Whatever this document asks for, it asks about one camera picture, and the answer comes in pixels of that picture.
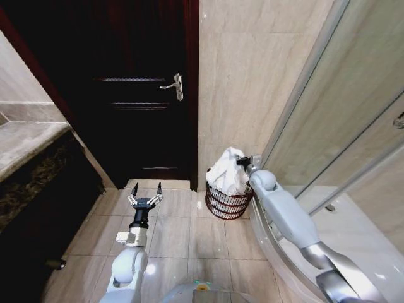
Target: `bathroom countertop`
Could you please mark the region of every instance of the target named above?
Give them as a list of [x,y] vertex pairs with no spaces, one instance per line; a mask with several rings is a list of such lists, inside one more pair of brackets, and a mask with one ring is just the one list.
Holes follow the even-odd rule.
[[8,122],[0,127],[0,182],[70,129],[64,122]]

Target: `dark wooden door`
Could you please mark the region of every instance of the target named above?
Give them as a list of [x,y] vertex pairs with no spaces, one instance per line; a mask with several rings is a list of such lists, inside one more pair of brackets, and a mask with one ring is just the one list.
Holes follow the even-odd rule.
[[[190,29],[191,1],[2,3],[67,103],[70,122],[119,187],[129,178],[196,175],[198,104],[190,90],[197,87],[189,65],[198,58],[187,52],[198,33]],[[175,88],[159,88],[176,73],[182,101]]]

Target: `brown wicker basket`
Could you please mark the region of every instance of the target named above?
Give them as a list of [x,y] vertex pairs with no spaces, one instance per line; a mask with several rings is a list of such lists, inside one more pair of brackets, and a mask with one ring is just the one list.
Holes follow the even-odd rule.
[[244,194],[228,196],[206,182],[206,206],[216,217],[224,220],[234,220],[241,217],[253,196],[254,191],[248,183]]

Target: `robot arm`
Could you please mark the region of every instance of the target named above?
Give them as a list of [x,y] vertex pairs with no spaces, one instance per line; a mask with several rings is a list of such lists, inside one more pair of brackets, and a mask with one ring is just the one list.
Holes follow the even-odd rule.
[[147,267],[148,256],[145,252],[147,243],[148,214],[162,200],[161,183],[157,194],[152,198],[136,198],[138,184],[128,196],[131,206],[136,210],[129,232],[118,232],[116,241],[128,248],[124,249],[112,264],[112,275],[107,293],[101,303],[141,303],[141,284]]
[[352,260],[321,242],[311,217],[271,172],[261,169],[261,156],[241,158],[237,164],[244,166],[251,187],[280,233],[313,266],[327,270],[316,281],[330,302],[386,302]]

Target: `white cloth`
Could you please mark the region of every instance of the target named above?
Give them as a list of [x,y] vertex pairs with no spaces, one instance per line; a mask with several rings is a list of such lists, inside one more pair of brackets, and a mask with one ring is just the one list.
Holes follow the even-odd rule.
[[237,157],[244,157],[241,150],[229,147],[206,173],[208,184],[229,196],[243,194],[246,190],[248,176],[241,165],[237,165]]

